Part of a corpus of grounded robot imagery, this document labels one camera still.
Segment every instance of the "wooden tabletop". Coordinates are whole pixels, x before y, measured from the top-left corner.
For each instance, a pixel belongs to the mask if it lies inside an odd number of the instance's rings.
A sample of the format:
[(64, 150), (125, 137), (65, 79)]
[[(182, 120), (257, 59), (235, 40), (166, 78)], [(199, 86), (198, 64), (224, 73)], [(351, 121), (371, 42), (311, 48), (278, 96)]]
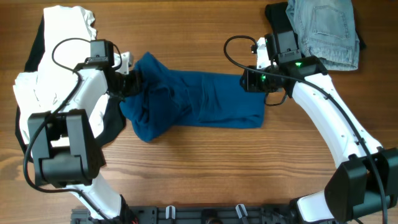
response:
[[(70, 194), (43, 194), (25, 183), (14, 135), (12, 85), (24, 69), (43, 8), (54, 3), (0, 2), (0, 223), (69, 223), (71, 209), (82, 204)], [(150, 52), (171, 69), (240, 75), (243, 71), (223, 55), (223, 44), (232, 35), (257, 39), (272, 32), (264, 7), (275, 2), (87, 0), (62, 5), (93, 11), (98, 38), (111, 40), (136, 59)], [(359, 122), (385, 148), (396, 147), (398, 2), (356, 0), (354, 6), (368, 48), (360, 53), (359, 70), (330, 74)], [(249, 45), (245, 40), (231, 44), (231, 55), (254, 64)], [(270, 101), (281, 97), (273, 94)], [(175, 126), (144, 143), (128, 122), (103, 151), (108, 165), (101, 173), (129, 205), (288, 203), (322, 190), (335, 171), (320, 133), (293, 100), (266, 108), (259, 129)], [(362, 220), (381, 223), (381, 213)], [(398, 223), (397, 208), (389, 210), (389, 223)]]

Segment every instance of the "garment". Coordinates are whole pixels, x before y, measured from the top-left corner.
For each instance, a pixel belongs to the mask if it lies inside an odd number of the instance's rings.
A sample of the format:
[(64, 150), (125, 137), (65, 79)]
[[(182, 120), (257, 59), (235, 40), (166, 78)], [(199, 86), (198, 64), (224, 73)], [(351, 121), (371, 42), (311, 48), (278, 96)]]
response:
[(151, 141), (172, 125), (260, 128), (264, 95), (246, 93), (240, 76), (169, 70), (150, 53), (135, 65), (143, 91), (120, 103), (137, 136)]
[(317, 56), (329, 70), (358, 69), (351, 0), (289, 0), (286, 14), (305, 56)]
[[(44, 18), (39, 25), (36, 38), (34, 40), (32, 49), (30, 50), (29, 58), (25, 63), (25, 72), (36, 72), (39, 63), (42, 60), (43, 54), (45, 52), (44, 48)], [(103, 146), (111, 141), (113, 141), (117, 135), (126, 127), (126, 118), (123, 116), (119, 108), (119, 100), (110, 97), (108, 104), (106, 105), (106, 110), (103, 115), (103, 131), (96, 137), (96, 142), (99, 146)], [(21, 111), (19, 106), (16, 112), (16, 123), (15, 123), (15, 135), (21, 146), (22, 151), (26, 152), (26, 144), (21, 134), (20, 129), (20, 117)]]

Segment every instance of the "denim fabric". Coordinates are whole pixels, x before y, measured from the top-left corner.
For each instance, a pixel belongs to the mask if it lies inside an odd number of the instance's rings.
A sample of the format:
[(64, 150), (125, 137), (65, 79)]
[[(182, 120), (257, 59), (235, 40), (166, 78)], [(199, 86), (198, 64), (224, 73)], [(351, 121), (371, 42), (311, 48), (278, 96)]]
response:
[(317, 56), (329, 70), (358, 69), (351, 0), (289, 0), (286, 14), (305, 56)]

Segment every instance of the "wood grain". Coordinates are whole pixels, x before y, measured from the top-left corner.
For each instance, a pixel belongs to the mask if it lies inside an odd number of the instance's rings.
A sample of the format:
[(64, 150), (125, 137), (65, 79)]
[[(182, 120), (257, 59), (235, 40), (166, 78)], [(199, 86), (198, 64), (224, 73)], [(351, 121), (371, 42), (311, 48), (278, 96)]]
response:
[[(223, 55), (225, 40), (237, 34), (258, 38), (270, 33), (264, 7), (278, 1), (74, 2), (95, 13), (98, 38), (113, 41), (136, 59), (149, 51), (172, 69), (239, 75), (242, 70)], [(0, 4), (0, 223), (68, 223), (70, 210), (81, 204), (69, 194), (30, 189), (14, 136), (12, 84), (23, 71), (42, 9), (55, 5), (48, 0), (33, 3)], [(354, 6), (368, 48), (361, 52), (359, 70), (331, 76), (361, 124), (386, 148), (395, 147), (398, 4), (357, 0)], [(236, 42), (230, 48), (246, 65), (255, 62), (249, 44)], [(148, 144), (136, 137), (129, 123), (104, 154), (108, 165), (103, 175), (130, 205), (287, 203), (324, 188), (335, 170), (325, 142), (293, 100), (266, 108), (259, 129), (175, 126)], [(380, 223), (381, 214), (363, 221)], [(389, 210), (389, 221), (398, 223), (398, 209)]]

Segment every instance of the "blue jeans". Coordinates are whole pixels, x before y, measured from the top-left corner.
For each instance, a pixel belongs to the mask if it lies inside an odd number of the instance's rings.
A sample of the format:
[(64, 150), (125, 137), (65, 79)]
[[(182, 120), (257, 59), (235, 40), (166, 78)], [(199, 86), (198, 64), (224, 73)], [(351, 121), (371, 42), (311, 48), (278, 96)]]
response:
[(317, 56), (328, 70), (358, 69), (351, 0), (289, 0), (286, 14), (305, 56)]

